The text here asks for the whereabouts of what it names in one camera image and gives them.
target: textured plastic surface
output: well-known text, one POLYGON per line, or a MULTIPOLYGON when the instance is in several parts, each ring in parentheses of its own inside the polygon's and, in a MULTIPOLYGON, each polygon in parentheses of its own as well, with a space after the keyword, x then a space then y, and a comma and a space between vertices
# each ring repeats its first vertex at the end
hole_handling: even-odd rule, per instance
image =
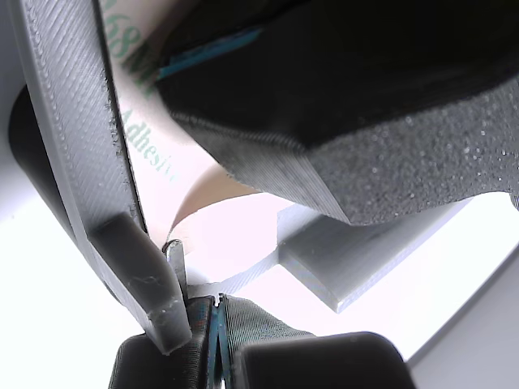
MULTIPOLYGON (((132 269, 114 263, 108 266, 97 251, 107 250, 111 259, 119 258, 127 242, 118 241, 121 246, 114 248, 114 242, 102 241, 101 237, 102 242, 98 240, 94 248, 88 240, 90 233, 126 215, 137 229, 134 236, 143 245, 132 253, 134 264, 157 256, 143 231, 99 4, 95 0, 11 0, 10 5, 34 113, 76 244, 94 272, 151 335, 157 347, 168 353, 182 343, 178 339, 187 341, 188 337, 186 326, 173 325, 177 323, 176 314, 180 315, 178 320, 182 321, 182 315, 185 319, 182 296, 175 310, 168 304, 170 298, 177 296, 176 290, 167 297, 172 290, 165 289, 160 299, 153 293, 147 294, 146 288, 132 296, 136 291, 126 278, 132 269), (164 325, 161 310, 174 316, 172 327, 164 325)), ((151 263, 157 265, 157 258, 151 263)), ((160 270, 160 266, 153 267, 149 276, 160 270)))

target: black plastic part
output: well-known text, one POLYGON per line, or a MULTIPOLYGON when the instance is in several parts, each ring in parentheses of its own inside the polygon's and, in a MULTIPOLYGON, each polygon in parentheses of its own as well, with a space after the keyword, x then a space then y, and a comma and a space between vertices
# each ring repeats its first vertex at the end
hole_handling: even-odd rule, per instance
POLYGON ((9 143, 19 166, 27 174, 63 229, 75 241, 71 221, 66 214, 50 167, 49 157, 41 139, 40 128, 34 115, 34 109, 32 109, 31 97, 27 87, 19 94, 11 111, 9 143))
POLYGON ((415 389, 405 363, 385 338, 353 333, 244 347, 237 389, 415 389))
POLYGON ((214 309, 213 297, 189 301, 193 338, 169 356, 161 355, 144 335, 126 340, 118 350, 109 389, 213 389, 208 348, 214 309))
POLYGON ((144 231, 121 214, 88 238, 147 315, 147 334, 160 351, 187 343, 191 329, 177 276, 144 231))

